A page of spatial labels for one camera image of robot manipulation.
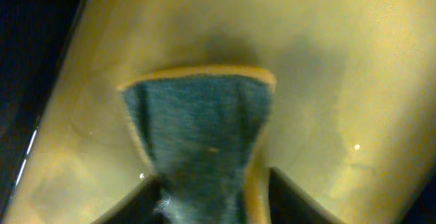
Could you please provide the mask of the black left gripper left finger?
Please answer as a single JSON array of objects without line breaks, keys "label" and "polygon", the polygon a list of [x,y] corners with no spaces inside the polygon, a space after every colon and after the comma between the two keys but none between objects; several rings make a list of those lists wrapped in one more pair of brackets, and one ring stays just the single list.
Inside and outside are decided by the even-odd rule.
[{"label": "black left gripper left finger", "polygon": [[159,179],[148,177],[92,224],[163,224],[164,216],[157,210],[160,199]]}]

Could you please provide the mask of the yellow green scrub sponge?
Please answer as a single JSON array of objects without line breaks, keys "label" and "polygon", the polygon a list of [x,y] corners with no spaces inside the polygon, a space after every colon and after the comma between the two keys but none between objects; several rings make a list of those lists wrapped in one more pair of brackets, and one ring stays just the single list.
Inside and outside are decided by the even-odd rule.
[{"label": "yellow green scrub sponge", "polygon": [[262,140],[276,78],[266,69],[165,69],[122,84],[127,126],[161,185],[168,223],[269,223]]}]

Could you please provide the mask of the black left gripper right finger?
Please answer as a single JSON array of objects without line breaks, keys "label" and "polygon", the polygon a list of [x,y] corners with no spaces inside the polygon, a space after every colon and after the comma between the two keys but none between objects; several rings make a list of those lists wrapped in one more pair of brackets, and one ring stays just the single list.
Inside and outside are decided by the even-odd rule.
[{"label": "black left gripper right finger", "polygon": [[344,224],[279,168],[270,168],[268,198],[272,224]]}]

